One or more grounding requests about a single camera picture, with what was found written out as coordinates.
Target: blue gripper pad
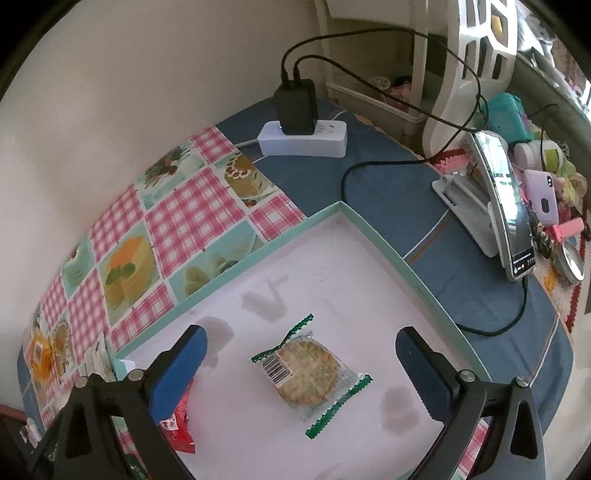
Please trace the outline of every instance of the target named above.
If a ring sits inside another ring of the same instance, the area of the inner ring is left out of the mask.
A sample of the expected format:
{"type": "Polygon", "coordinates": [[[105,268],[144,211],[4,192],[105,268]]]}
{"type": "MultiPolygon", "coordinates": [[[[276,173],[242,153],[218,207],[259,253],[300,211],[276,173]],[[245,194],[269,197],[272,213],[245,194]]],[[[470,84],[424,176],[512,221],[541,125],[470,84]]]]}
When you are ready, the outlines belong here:
{"type": "Polygon", "coordinates": [[[398,332],[396,355],[431,418],[447,424],[452,416],[453,394],[431,362],[439,354],[428,347],[416,330],[411,329],[411,333],[418,338],[413,339],[405,329],[398,332]]]}
{"type": "Polygon", "coordinates": [[[150,415],[155,423],[172,416],[189,382],[207,353],[207,333],[198,325],[190,325],[174,346],[162,352],[152,363],[150,372],[156,377],[148,387],[150,415]]]}

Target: black charger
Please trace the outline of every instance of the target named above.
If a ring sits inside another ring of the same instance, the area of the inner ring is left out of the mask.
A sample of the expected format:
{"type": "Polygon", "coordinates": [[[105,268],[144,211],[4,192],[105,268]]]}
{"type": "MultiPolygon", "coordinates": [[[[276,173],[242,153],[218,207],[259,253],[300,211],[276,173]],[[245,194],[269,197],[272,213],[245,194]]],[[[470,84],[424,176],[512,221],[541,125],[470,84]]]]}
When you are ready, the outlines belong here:
{"type": "Polygon", "coordinates": [[[316,86],[311,79],[282,79],[273,104],[285,135],[312,135],[318,121],[316,86]]]}

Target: red snack package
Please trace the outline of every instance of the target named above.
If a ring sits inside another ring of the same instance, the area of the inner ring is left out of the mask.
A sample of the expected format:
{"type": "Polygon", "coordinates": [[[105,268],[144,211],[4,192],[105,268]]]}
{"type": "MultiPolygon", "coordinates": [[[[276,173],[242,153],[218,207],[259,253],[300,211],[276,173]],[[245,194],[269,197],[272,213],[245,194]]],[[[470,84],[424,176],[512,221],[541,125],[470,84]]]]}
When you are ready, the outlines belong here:
{"type": "Polygon", "coordinates": [[[195,442],[187,427],[187,401],[191,385],[193,385],[193,380],[185,390],[177,408],[174,409],[173,415],[160,422],[160,428],[174,450],[195,454],[195,442]]]}

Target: teal container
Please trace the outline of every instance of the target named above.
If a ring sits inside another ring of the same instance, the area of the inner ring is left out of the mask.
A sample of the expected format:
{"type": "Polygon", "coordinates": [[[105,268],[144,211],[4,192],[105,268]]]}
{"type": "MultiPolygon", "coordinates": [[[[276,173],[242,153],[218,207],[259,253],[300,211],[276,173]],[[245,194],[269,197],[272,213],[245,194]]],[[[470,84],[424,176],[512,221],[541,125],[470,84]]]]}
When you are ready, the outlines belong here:
{"type": "Polygon", "coordinates": [[[509,145],[534,139],[519,97],[500,93],[488,101],[488,111],[488,124],[484,122],[484,115],[477,114],[475,123],[478,128],[486,128],[499,134],[509,145]]]}

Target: mint green box rim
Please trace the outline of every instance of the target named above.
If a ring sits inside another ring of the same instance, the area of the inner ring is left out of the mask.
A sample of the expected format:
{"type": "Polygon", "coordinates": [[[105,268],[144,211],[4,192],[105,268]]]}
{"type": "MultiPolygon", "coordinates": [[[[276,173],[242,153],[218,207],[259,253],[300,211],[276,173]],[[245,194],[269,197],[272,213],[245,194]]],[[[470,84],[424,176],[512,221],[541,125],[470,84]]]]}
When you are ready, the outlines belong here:
{"type": "Polygon", "coordinates": [[[429,311],[431,311],[435,322],[441,327],[441,332],[447,341],[446,343],[448,343],[448,345],[451,344],[457,348],[464,360],[468,361],[470,364],[472,371],[481,380],[492,381],[491,376],[478,358],[474,349],[468,343],[462,332],[457,328],[455,323],[453,323],[445,309],[421,281],[421,279],[408,266],[403,258],[398,255],[396,250],[394,250],[390,244],[387,243],[387,241],[384,240],[384,238],[363,219],[363,217],[361,217],[361,215],[359,215],[349,205],[343,202],[333,203],[313,216],[303,220],[299,225],[291,228],[289,231],[275,238],[268,244],[258,249],[256,252],[248,255],[246,258],[225,271],[223,274],[212,279],[209,283],[197,290],[181,304],[177,305],[175,308],[163,315],[153,325],[148,327],[130,343],[125,345],[119,352],[113,354],[112,345],[109,345],[109,350],[111,350],[110,357],[113,360],[113,367],[115,369],[115,375],[117,376],[117,379],[122,380],[127,375],[127,370],[121,359],[124,359],[131,352],[136,350],[137,347],[141,346],[148,339],[152,338],[164,327],[180,317],[183,313],[189,311],[197,303],[211,295],[219,288],[223,287],[226,283],[230,282],[230,280],[233,280],[244,271],[251,268],[253,265],[256,265],[261,260],[275,252],[277,249],[283,247],[296,237],[300,236],[302,233],[310,230],[312,227],[338,213],[343,213],[344,216],[372,242],[372,244],[382,253],[382,255],[385,256],[385,258],[392,264],[398,273],[400,273],[407,284],[415,291],[418,297],[429,308],[429,311]]]}

